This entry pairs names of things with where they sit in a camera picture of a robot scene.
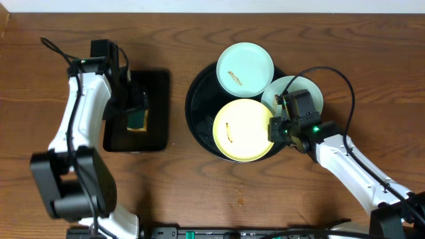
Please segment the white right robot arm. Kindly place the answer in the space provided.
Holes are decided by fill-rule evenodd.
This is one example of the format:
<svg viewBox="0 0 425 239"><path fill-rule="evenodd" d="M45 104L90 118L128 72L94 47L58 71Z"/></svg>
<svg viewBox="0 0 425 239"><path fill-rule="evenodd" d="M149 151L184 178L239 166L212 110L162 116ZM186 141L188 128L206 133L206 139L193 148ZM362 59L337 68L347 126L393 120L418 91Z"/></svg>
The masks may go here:
<svg viewBox="0 0 425 239"><path fill-rule="evenodd" d="M371 236L424 237L424 193L387 177L334 122L321 122L318 112L272 117L268 135L271 142L294 145L335 175L368 214Z"/></svg>

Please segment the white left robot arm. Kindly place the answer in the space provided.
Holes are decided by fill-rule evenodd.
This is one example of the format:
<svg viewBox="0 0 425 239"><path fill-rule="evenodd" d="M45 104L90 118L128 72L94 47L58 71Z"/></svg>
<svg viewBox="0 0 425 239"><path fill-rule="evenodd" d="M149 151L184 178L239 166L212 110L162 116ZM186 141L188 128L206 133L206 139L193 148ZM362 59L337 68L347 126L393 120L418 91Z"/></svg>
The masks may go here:
<svg viewBox="0 0 425 239"><path fill-rule="evenodd" d="M139 218L117 203L116 182L101 158L101 122L148 106L145 86L106 56L73 60L69 96L57 134L30 169L51 218L78 222L67 238L138 238Z"/></svg>

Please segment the yellow plate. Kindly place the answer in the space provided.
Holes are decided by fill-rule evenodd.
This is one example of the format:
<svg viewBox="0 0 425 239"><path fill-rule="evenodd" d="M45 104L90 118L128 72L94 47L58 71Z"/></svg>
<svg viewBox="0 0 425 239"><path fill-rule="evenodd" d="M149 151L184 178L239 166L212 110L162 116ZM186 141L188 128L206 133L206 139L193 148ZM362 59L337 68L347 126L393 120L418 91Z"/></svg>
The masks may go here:
<svg viewBox="0 0 425 239"><path fill-rule="evenodd" d="M260 159L274 145L268 140L271 117L271 111L256 100L233 100L215 116L212 126L215 145L223 155L236 162Z"/></svg>

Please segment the green yellow sponge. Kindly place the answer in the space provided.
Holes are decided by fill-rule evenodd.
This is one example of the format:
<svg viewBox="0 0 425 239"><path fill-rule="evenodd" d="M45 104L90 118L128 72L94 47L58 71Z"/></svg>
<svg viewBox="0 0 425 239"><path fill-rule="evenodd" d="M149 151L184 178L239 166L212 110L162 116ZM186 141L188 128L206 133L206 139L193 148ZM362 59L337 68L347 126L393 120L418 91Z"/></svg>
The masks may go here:
<svg viewBox="0 0 425 239"><path fill-rule="evenodd" d="M147 119L149 110L140 110L128 115L127 130L134 132L147 131Z"/></svg>

